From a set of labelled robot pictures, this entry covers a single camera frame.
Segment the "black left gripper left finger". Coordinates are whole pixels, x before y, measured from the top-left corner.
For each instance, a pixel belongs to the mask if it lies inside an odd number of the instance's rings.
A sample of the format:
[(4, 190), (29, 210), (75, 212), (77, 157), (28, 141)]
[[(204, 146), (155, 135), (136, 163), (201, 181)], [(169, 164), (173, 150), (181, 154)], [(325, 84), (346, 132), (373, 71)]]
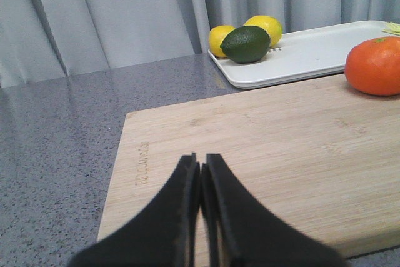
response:
[(200, 167), (181, 156), (172, 175), (132, 220), (76, 254), (70, 266), (194, 266)]

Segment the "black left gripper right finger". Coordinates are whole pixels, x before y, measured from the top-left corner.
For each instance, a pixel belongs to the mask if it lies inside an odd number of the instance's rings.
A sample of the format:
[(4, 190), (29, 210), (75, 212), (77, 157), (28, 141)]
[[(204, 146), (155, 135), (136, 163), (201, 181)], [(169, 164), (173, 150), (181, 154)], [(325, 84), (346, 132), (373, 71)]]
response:
[(337, 251), (266, 209), (220, 154), (206, 156), (201, 184), (211, 266), (347, 266)]

